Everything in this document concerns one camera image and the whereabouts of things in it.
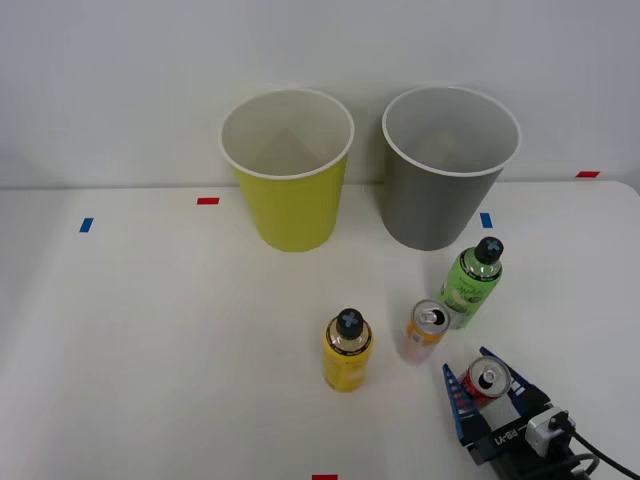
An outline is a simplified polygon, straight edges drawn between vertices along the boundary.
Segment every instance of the table surface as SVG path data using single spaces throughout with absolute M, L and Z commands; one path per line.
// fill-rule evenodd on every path
M 476 214 L 425 253 L 387 233 L 377 194 L 346 186 L 331 239 L 286 254 L 236 188 L 0 192 L 0 478 L 494 479 L 457 442 L 441 370 L 482 345 L 640 470 L 640 197 L 616 182 L 497 184 L 479 209 L 493 229 Z M 406 364 L 412 306 L 486 234 L 505 243 L 501 284 Z M 321 339 L 348 306 L 376 345 L 367 383 L 339 394 Z M 621 477 L 603 465 L 594 478 Z

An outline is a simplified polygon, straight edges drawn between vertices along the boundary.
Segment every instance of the bottle cap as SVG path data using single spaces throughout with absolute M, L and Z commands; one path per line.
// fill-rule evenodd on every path
M 362 314 L 355 308 L 346 308 L 338 315 L 336 330 L 341 337 L 353 340 L 362 335 L 364 329 L 364 319 Z
M 479 262 L 493 265 L 500 259 L 504 251 L 504 245 L 495 237 L 484 237 L 473 251 Z

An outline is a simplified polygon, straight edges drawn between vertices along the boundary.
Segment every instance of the black cable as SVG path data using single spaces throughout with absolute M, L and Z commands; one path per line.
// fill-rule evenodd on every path
M 616 462 L 612 458 L 610 458 L 607 455 L 605 455 L 604 453 L 602 453 L 596 447 L 594 447 L 589 442 L 587 442 L 582 435 L 580 435 L 578 432 L 576 432 L 576 428 L 571 424 L 571 422 L 569 422 L 569 414 L 568 414 L 568 412 L 560 412 L 557 415 L 554 415 L 552 420 L 554 420 L 554 422 L 553 422 L 554 424 L 556 424 L 559 428 L 561 428 L 562 430 L 567 432 L 569 435 L 571 435 L 573 438 L 575 438 L 587 450 L 591 450 L 598 457 L 600 457 L 600 459 L 603 462 L 609 464 L 610 466 L 612 466 L 613 468 L 618 470 L 620 473 L 626 475 L 629 478 L 632 478 L 633 480 L 640 480 L 640 475 L 638 475 L 637 473 L 632 472 L 631 470 L 629 470 L 626 467 L 623 467 L 618 462 Z
M 549 475 L 550 473 L 554 473 L 558 470 L 569 468 L 576 462 L 581 462 L 583 460 L 591 460 L 591 465 L 589 465 L 586 470 L 587 474 L 592 473 L 600 463 L 600 459 L 593 453 L 581 453 L 580 455 L 574 455 L 573 457 L 565 458 L 561 462 L 547 465 L 546 467 L 538 468 L 533 472 L 529 472 L 526 475 L 522 476 L 522 480 L 529 480 L 530 478 L 536 478 L 540 475 Z
M 627 477 L 629 478 L 633 478 L 633 480 L 640 480 L 640 475 L 638 475 L 637 473 L 632 472 L 631 470 L 629 470 L 626 467 L 623 467 L 622 465 L 620 465 L 618 462 L 616 462 L 615 460 L 613 460 L 612 458 L 607 457 L 604 453 L 602 453 L 600 450 L 598 450 L 596 447 L 594 447 L 593 445 L 591 445 L 589 442 L 587 442 L 582 435 L 580 435 L 578 432 L 576 432 L 575 430 L 573 431 L 573 433 L 571 434 L 573 436 L 573 438 L 575 438 L 578 442 L 580 442 L 582 445 L 584 445 L 584 447 L 587 450 L 591 450 L 593 453 L 595 453 L 598 457 L 600 457 L 600 459 L 605 462 L 608 463 L 609 465 L 611 465 L 613 468 L 615 468 L 616 470 L 618 470 L 620 473 L 624 473 Z

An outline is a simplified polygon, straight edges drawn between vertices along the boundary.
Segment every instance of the green bottle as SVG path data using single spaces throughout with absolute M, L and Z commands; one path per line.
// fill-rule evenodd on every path
M 498 284 L 503 251 L 500 240 L 485 237 L 456 259 L 440 288 L 440 301 L 457 313 L 452 315 L 451 328 L 465 327 Z

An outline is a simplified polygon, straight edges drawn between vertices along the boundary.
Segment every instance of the can lid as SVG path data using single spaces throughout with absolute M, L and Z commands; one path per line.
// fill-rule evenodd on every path
M 479 262 L 493 265 L 500 259 L 503 251 L 504 245 L 496 237 L 484 237 L 473 253 Z
M 438 335 L 449 329 L 451 319 L 447 310 L 435 300 L 421 300 L 413 307 L 413 319 L 425 333 Z
M 507 366 L 494 357 L 480 357 L 469 367 L 474 386 L 484 395 L 498 398 L 511 386 L 511 373 Z
M 353 340 L 362 335 L 364 329 L 364 318 L 355 308 L 345 308 L 338 314 L 336 330 L 341 337 Z

